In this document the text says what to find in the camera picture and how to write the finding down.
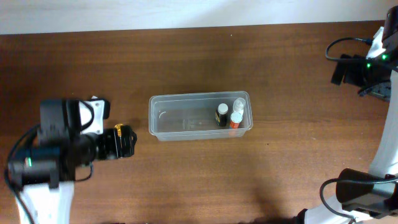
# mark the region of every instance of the brown tabletop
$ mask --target brown tabletop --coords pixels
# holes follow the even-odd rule
[[[95,162],[75,184],[70,223],[237,223],[292,217],[321,203],[323,181],[366,172],[388,103],[330,83],[333,40],[372,37],[383,22],[124,30],[0,36],[0,166],[39,123],[47,98],[111,102],[110,128],[130,124],[136,154]],[[348,42],[332,54],[366,54]],[[254,127],[242,138],[159,142],[148,132],[154,95],[244,90]],[[84,175],[86,170],[79,171]],[[0,222],[18,223],[0,182]],[[332,195],[334,186],[326,190]]]

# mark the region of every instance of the storage box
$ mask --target storage box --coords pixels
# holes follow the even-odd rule
[[[228,105],[228,117],[237,98],[246,100],[238,129],[216,123],[220,103]],[[153,96],[149,100],[149,132],[160,141],[235,138],[253,127],[249,94],[245,91]]]

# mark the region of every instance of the plastic bin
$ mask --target plastic bin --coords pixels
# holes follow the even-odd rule
[[[238,129],[216,123],[220,103],[228,105],[228,117],[237,98],[244,98],[243,120]],[[149,132],[160,141],[235,138],[253,127],[249,94],[245,91],[153,96],[149,100]]]

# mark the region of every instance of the wood grain surface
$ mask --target wood grain surface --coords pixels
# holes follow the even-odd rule
[[[292,217],[321,203],[323,181],[346,167],[366,172],[376,153],[388,103],[332,85],[336,64],[324,52],[337,38],[372,37],[380,26],[0,36],[0,166],[17,138],[39,123],[41,100],[96,95],[111,102],[107,128],[124,123],[135,130],[136,154],[95,163],[93,178],[75,185],[70,223]],[[365,54],[367,46],[342,43],[332,54],[342,52]],[[242,138],[159,142],[148,132],[151,96],[235,90],[251,98],[254,127]],[[3,181],[0,222],[19,222]]]

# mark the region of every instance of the bottle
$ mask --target bottle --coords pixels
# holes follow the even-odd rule
[[[244,98],[238,98],[234,101],[233,110],[234,112],[238,112],[243,115],[244,105],[246,104],[246,100]]]
[[[216,110],[216,121],[217,124],[221,127],[226,126],[227,112],[228,112],[228,106],[225,103],[218,105],[218,108]]]
[[[231,114],[231,122],[229,124],[230,129],[236,129],[239,127],[239,123],[242,122],[243,115],[239,112],[234,112]]]

